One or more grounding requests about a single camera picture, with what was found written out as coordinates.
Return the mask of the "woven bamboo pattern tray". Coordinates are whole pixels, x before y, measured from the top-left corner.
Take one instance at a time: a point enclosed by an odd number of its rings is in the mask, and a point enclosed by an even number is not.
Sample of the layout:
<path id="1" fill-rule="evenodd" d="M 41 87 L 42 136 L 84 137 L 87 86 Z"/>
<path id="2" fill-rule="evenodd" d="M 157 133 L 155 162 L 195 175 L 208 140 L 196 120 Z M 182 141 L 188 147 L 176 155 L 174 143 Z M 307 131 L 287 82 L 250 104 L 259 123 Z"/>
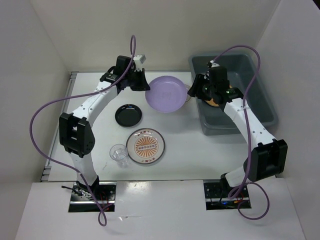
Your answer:
<path id="1" fill-rule="evenodd" d="M 209 97 L 211 97 L 210 100 L 205 100 L 205 102 L 206 102 L 208 105 L 210 105 L 211 107 L 217 108 L 217 107 L 220 106 L 220 104 L 223 103 L 224 98 L 223 98 L 222 94 L 221 94 L 221 93 L 218 93 L 218 92 L 214 92 L 212 87 L 207 87 L 207 88 L 205 89 L 205 93 L 206 93 Z"/>

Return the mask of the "purple round plate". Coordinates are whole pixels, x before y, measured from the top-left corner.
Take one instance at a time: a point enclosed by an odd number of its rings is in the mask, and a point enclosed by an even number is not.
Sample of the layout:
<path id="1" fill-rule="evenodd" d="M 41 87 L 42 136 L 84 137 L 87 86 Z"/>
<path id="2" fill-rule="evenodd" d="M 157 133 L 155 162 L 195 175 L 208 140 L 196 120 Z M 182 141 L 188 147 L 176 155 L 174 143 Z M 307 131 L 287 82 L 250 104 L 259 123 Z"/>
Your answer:
<path id="1" fill-rule="evenodd" d="M 187 100 L 186 85 L 174 76 L 159 76 L 149 83 L 150 90 L 145 92 L 148 105 L 160 113 L 179 110 Z"/>

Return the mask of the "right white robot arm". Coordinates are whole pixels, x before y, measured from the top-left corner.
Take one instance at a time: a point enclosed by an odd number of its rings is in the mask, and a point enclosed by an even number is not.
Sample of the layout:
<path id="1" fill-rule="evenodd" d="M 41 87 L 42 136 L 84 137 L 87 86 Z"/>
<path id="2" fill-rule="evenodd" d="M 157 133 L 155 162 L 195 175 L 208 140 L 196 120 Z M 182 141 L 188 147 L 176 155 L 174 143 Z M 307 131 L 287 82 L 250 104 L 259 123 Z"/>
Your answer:
<path id="1" fill-rule="evenodd" d="M 203 101 L 213 100 L 233 121 L 248 145 L 243 166 L 221 176 L 219 191 L 232 196 L 242 184 L 257 182 L 284 171 L 288 145 L 269 133 L 251 110 L 243 93 L 230 87 L 227 69 L 218 64 L 207 73 L 198 73 L 188 95 Z"/>

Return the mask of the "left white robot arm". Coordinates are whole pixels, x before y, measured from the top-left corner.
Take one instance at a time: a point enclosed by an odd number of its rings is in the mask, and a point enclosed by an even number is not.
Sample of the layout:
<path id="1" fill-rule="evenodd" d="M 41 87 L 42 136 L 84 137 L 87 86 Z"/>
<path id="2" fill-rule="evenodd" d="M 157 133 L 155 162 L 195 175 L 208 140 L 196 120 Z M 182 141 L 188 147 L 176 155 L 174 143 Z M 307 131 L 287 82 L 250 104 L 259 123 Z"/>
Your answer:
<path id="1" fill-rule="evenodd" d="M 62 113 L 59 117 L 59 142 L 69 153 L 77 171 L 77 186 L 89 200 L 100 194 L 99 177 L 94 169 L 92 150 L 95 136 L 92 126 L 102 110 L 118 94 L 129 87 L 132 91 L 148 91 L 150 86 L 145 77 L 143 54 L 118 56 L 116 64 L 104 73 L 95 88 L 78 108 L 71 113 Z"/>

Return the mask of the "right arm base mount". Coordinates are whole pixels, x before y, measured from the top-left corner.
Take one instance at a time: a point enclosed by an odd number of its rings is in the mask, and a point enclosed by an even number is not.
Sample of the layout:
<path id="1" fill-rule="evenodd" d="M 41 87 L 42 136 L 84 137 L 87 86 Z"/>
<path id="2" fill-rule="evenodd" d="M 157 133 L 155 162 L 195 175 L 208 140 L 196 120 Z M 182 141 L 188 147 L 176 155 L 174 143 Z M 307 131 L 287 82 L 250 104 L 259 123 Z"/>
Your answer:
<path id="1" fill-rule="evenodd" d="M 207 211 L 236 210 L 238 205 L 240 205 L 240 209 L 252 208 L 249 192 L 246 187 L 236 198 L 233 199 L 228 198 L 228 193 L 222 190 L 222 187 L 217 180 L 204 180 L 203 189 Z"/>

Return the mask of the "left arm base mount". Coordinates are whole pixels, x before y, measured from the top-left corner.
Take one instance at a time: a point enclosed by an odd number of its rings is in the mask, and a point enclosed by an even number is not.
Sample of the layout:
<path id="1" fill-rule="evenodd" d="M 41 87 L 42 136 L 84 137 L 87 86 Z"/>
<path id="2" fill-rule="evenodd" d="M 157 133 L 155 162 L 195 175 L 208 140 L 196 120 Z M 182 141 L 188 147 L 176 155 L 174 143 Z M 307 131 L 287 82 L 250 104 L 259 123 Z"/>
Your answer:
<path id="1" fill-rule="evenodd" d="M 116 200 L 116 182 L 100 182 L 99 190 L 95 197 L 104 212 L 115 211 Z M 80 189 L 74 182 L 72 187 L 61 186 L 62 189 L 70 191 L 69 213 L 99 212 L 99 208 L 93 200 L 92 195 L 87 191 Z"/>

